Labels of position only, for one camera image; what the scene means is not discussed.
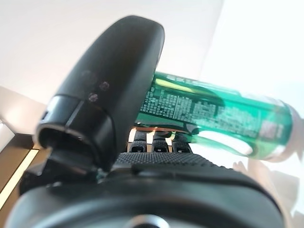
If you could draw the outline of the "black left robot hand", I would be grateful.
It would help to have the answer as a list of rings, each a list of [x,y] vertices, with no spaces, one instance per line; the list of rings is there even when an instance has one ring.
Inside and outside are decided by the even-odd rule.
[[[162,53],[163,26],[127,16],[83,54],[34,139],[7,228],[283,228],[260,184],[191,153],[124,152]]]

